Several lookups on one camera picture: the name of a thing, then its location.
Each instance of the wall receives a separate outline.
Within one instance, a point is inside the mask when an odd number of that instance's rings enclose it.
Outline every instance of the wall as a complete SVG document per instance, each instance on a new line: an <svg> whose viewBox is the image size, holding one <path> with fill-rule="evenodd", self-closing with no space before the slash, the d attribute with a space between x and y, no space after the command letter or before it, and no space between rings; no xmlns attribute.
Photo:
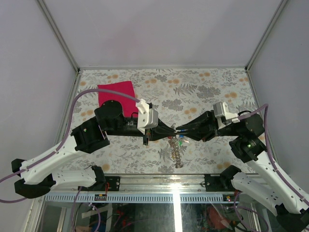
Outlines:
<svg viewBox="0 0 309 232"><path fill-rule="evenodd" d="M280 165L309 191L309 1L290 1L251 68Z"/></svg>
<svg viewBox="0 0 309 232"><path fill-rule="evenodd" d="M81 67L244 66L281 0L45 0Z"/></svg>
<svg viewBox="0 0 309 232"><path fill-rule="evenodd" d="M11 161L51 147L74 71L34 0L0 1L0 178ZM0 198L19 199L18 178L1 183ZM32 200L0 203L0 231L21 232Z"/></svg>

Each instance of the red cloth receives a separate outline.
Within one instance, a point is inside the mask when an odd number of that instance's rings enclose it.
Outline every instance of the red cloth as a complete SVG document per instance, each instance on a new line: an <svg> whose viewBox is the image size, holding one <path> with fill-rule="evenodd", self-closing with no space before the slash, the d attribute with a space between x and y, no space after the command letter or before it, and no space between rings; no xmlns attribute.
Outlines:
<svg viewBox="0 0 309 232"><path fill-rule="evenodd" d="M123 81L118 82L115 84L109 84L109 85L98 85L99 89L109 89L121 93L125 93L127 95L130 95L132 97L135 97L134 88L131 81ZM111 93L98 93L98 104L101 106L104 102L108 100L115 100L121 103L124 116L125 117L131 117L133 112L138 112L139 110L135 107L135 101L132 101L128 98L125 98L123 96L119 96L116 94Z"/></svg>

